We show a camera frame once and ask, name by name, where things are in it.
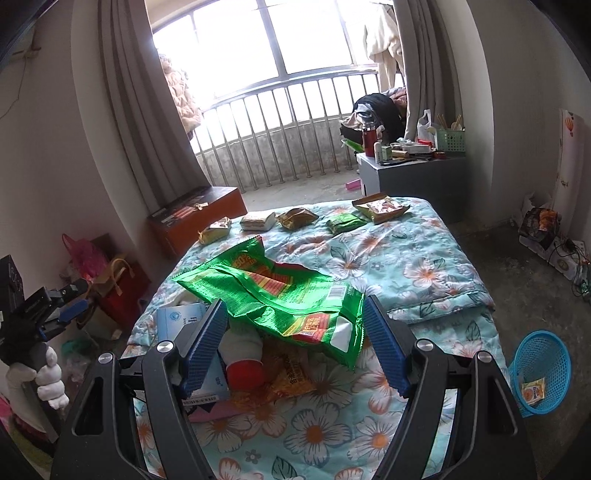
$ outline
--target chip bag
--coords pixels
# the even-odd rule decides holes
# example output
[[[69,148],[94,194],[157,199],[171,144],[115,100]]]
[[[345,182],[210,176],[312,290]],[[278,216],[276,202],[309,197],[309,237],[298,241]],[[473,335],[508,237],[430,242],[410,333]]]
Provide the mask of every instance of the chip bag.
[[[356,228],[362,227],[367,221],[351,213],[340,213],[334,215],[327,222],[326,226],[333,232],[333,235],[350,232]]]
[[[174,280],[204,301],[224,300],[238,321],[355,367],[363,344],[363,294],[301,265],[276,264],[265,257],[260,236]]]

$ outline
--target bottle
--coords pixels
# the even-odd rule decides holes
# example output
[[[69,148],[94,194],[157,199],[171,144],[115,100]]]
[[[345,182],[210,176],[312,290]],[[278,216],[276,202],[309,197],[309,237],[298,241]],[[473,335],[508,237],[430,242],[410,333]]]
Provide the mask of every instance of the bottle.
[[[382,163],[382,142],[374,143],[374,158],[378,165]]]
[[[378,140],[378,133],[375,129],[375,123],[372,121],[364,121],[362,119],[361,134],[363,137],[363,152],[368,157],[374,157],[374,143]]]

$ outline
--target small green packet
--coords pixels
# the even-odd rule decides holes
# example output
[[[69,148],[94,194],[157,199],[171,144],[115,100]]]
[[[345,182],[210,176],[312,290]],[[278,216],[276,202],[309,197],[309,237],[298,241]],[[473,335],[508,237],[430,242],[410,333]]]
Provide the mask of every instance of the small green packet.
[[[328,222],[326,222],[326,226],[330,228],[330,231],[333,232],[333,235],[350,232],[351,230],[355,230],[356,228],[366,224],[367,221],[353,215],[352,213],[340,213],[338,215],[334,215],[329,219]]]

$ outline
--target gray cabinet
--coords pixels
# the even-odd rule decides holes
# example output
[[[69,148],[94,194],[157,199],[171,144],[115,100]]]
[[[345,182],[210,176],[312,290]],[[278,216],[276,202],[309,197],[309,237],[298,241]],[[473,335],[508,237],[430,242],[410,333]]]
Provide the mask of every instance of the gray cabinet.
[[[396,197],[427,200],[446,223],[463,219],[469,197],[469,165],[465,154],[447,158],[378,165],[372,157],[357,154],[364,193],[384,192]]]

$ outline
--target blue gripper pad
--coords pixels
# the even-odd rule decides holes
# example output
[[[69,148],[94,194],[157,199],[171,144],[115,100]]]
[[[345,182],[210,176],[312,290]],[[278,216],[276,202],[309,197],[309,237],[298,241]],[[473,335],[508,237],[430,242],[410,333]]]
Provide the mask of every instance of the blue gripper pad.
[[[394,323],[397,333],[403,337],[400,341],[394,336],[389,323]],[[363,301],[363,326],[374,346],[388,384],[398,390],[400,395],[407,397],[411,388],[408,380],[407,359],[416,341],[413,333],[406,324],[390,320],[374,295],[366,297]]]
[[[178,371],[181,375],[179,391],[182,400],[189,398],[203,385],[227,325],[228,308],[224,301],[217,299],[205,312],[201,322],[189,323],[178,333],[175,343],[180,355]]]

